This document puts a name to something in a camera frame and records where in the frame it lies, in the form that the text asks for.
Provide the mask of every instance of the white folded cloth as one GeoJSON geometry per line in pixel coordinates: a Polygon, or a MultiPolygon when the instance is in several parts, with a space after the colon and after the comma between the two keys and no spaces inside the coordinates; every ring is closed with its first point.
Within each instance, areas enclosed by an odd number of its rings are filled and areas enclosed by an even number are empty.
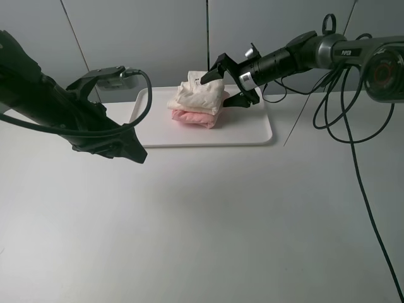
{"type": "Polygon", "coordinates": [[[214,80],[201,85],[201,77],[206,71],[188,72],[188,82],[182,82],[177,94],[167,104],[169,109],[188,112],[203,112],[215,115],[219,112],[224,92],[223,80],[214,80]]]}

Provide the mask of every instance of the white tray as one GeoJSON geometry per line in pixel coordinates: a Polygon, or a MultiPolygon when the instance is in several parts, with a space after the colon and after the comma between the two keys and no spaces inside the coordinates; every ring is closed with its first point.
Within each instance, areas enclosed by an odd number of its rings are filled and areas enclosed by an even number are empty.
{"type": "MultiPolygon", "coordinates": [[[[237,85],[226,85],[230,96],[240,92],[237,85]]],[[[268,115],[261,97],[259,104],[248,109],[228,107],[223,110],[214,128],[183,124],[171,119],[167,101],[177,87],[153,88],[153,104],[148,115],[136,127],[136,134],[144,147],[171,146],[228,146],[263,145],[272,138],[268,115]]],[[[140,115],[147,102],[147,89],[139,92],[131,121],[140,115]]]]}

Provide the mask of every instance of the white table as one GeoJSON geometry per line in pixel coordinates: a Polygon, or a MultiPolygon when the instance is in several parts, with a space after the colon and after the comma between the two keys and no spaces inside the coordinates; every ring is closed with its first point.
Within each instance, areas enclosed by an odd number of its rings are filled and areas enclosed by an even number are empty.
{"type": "MultiPolygon", "coordinates": [[[[268,107],[271,146],[150,149],[144,165],[0,124],[0,302],[399,302],[349,146],[311,125],[321,97],[298,121],[306,97],[268,107]]],[[[354,136],[387,111],[362,95],[354,136]]],[[[357,150],[404,287],[403,118],[357,150]]]]}

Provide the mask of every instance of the pink folded cloth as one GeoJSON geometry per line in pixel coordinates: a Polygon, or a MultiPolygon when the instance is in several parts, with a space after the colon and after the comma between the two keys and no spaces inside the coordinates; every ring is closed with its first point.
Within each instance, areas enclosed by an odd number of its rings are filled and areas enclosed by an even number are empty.
{"type": "MultiPolygon", "coordinates": [[[[230,95],[228,92],[223,92],[223,100],[227,99],[229,96],[230,95]]],[[[171,112],[171,118],[182,123],[199,124],[210,129],[215,126],[221,111],[222,109],[220,109],[219,112],[213,116],[202,112],[186,112],[185,110],[174,109],[171,112]]]]}

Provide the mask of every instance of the towel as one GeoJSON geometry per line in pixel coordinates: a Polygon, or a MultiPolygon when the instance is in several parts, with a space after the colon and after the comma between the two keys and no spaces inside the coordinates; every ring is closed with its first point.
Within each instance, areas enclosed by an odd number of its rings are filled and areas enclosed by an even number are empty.
{"type": "MultiPolygon", "coordinates": [[[[229,96],[230,95],[228,92],[223,92],[221,100],[225,100],[229,96]]],[[[173,110],[171,113],[171,118],[182,123],[199,124],[211,129],[213,126],[215,126],[221,110],[222,109],[220,109],[216,115],[204,114],[201,112],[187,112],[184,110],[173,110]]]]}
{"type": "Polygon", "coordinates": [[[224,92],[223,80],[214,80],[201,85],[201,77],[206,71],[188,72],[188,82],[182,82],[177,94],[167,107],[172,110],[185,110],[215,115],[219,112],[224,92]]]}

